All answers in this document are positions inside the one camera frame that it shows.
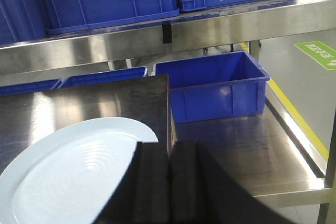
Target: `black strap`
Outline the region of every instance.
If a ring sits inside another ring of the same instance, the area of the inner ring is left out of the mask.
[[[172,26],[170,23],[162,23],[163,43],[170,44],[172,42]]]

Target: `shelf leg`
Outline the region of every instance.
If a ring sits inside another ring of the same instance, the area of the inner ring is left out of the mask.
[[[318,224],[335,224],[336,223],[336,115],[334,117],[334,125],[332,128],[331,143],[329,149],[329,158],[327,164],[326,178],[324,186],[332,188],[330,202],[321,204],[319,211]]]
[[[248,49],[250,54],[259,60],[259,40],[252,40],[248,43]]]
[[[108,61],[107,64],[109,66],[109,70],[115,70],[113,61]]]

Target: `stainless steel surface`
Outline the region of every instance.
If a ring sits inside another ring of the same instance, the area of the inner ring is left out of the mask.
[[[204,142],[225,171],[273,208],[330,202],[332,189],[324,186],[327,162],[270,87],[267,99],[278,114],[265,107],[262,115],[177,124],[177,139]],[[288,129],[279,124],[280,119]]]
[[[331,144],[329,150],[329,159],[327,165],[325,187],[331,188],[331,199],[329,202],[322,204],[319,211],[318,224],[332,224],[336,220],[336,114],[332,128]]]
[[[273,114],[276,114],[275,117],[277,121],[289,135],[296,148],[301,154],[304,153],[303,156],[310,165],[310,168],[316,175],[319,175],[319,177],[324,177],[327,170],[327,161],[305,136],[300,127],[280,103],[269,85],[267,85],[266,96],[266,104],[273,108],[272,112]]]
[[[175,127],[179,141],[204,142],[222,168],[254,196],[324,189],[323,179],[316,176],[268,107],[261,115]]]
[[[253,40],[248,43],[248,51],[249,53],[259,60],[259,40]]]
[[[330,188],[306,191],[291,191],[289,193],[269,194],[255,196],[259,201],[273,209],[292,206],[317,205],[329,202]]]
[[[63,68],[336,28],[336,0],[268,0],[0,48],[0,74]],[[162,23],[172,43],[162,43]]]
[[[138,120],[170,145],[167,99],[167,76],[0,97],[0,173],[43,137],[93,118]]]

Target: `metal shelf frame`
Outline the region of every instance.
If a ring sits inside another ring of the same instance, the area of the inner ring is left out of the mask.
[[[260,39],[336,29],[336,0],[268,0],[181,14],[178,17],[72,34],[39,41],[0,46],[0,77],[48,69],[110,62],[171,52],[250,41],[258,58]],[[169,26],[172,42],[163,43],[163,26]],[[288,116],[276,95],[267,91],[268,107],[278,122]],[[328,162],[310,144],[297,138],[296,147],[307,163],[319,169],[316,186],[283,186],[282,192],[254,195],[272,207],[321,204],[318,224],[336,220],[336,121]]]

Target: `stainless steel counter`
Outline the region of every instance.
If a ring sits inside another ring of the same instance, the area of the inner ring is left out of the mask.
[[[65,126],[107,116],[148,125],[170,145],[167,76],[0,97],[0,174],[23,150]]]
[[[336,28],[336,0],[267,0],[0,47],[0,75],[226,45]],[[170,24],[172,43],[163,43]]]

